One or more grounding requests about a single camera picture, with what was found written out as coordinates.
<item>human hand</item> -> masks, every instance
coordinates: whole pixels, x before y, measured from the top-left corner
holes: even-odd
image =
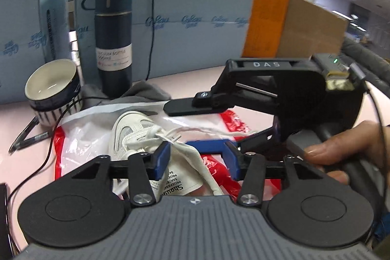
[[[390,153],[390,128],[384,127],[387,153]],[[305,159],[318,166],[335,164],[356,154],[364,153],[378,168],[383,166],[383,146],[379,126],[375,122],[364,121],[356,127],[333,136],[322,144],[305,149]],[[349,177],[343,171],[332,171],[329,176],[348,184]]]

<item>black pen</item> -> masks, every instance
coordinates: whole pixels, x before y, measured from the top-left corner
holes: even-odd
[[[13,144],[11,145],[11,147],[9,148],[8,150],[8,153],[9,154],[13,154],[15,152],[15,145],[21,141],[23,141],[28,135],[29,133],[31,132],[31,130],[33,130],[33,128],[39,124],[39,119],[38,117],[34,117],[32,119],[32,121],[30,121],[30,123],[27,125],[26,128],[24,128],[22,130],[22,132],[19,134],[19,136],[16,138],[16,140],[13,142]]]
[[[52,136],[52,132],[44,132],[39,135],[36,135],[35,137],[28,138],[26,140],[20,141],[14,145],[15,151],[16,150],[21,150],[27,147],[32,146],[33,144],[39,143],[42,140],[48,139]]]

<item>metal screw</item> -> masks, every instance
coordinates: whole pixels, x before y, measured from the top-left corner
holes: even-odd
[[[243,202],[244,204],[256,204],[259,202],[259,198],[256,196],[256,195],[253,195],[253,194],[245,194],[243,196],[241,196],[241,202]]]
[[[133,200],[137,204],[143,205],[143,204],[150,203],[152,201],[152,197],[149,194],[137,194],[134,195]]]

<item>cup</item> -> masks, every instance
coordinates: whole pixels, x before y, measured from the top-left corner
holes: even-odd
[[[61,114],[81,99],[80,79],[72,60],[59,59],[44,64],[27,80],[25,95],[39,123],[54,127]],[[82,107],[77,101],[66,112],[72,115]]]

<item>bottle label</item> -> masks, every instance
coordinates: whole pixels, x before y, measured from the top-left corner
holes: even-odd
[[[96,48],[97,68],[102,71],[119,71],[131,65],[131,43],[118,49]]]

